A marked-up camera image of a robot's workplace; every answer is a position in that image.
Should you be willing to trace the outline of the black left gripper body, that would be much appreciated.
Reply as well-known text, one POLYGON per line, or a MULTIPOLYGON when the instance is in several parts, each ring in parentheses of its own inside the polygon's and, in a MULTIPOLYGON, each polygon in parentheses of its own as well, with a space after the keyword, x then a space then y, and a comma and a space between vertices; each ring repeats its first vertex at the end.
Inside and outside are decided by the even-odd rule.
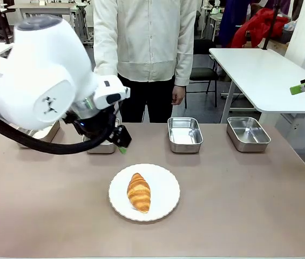
POLYGON ((118 130, 115 127, 116 114, 114 108, 100 110, 99 113, 91 118, 80 119, 74 115, 72 125, 79 135, 84 135, 88 139, 98 139, 99 136, 107 131, 109 142, 120 143, 118 130))

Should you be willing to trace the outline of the person's left hand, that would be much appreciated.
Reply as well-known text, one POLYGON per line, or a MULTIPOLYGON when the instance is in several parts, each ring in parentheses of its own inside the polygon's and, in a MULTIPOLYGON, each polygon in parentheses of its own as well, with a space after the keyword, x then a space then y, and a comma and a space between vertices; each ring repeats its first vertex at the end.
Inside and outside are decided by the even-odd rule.
POLYGON ((180 105, 185 97, 185 87, 184 86, 174 86, 172 91, 172 105, 180 105))

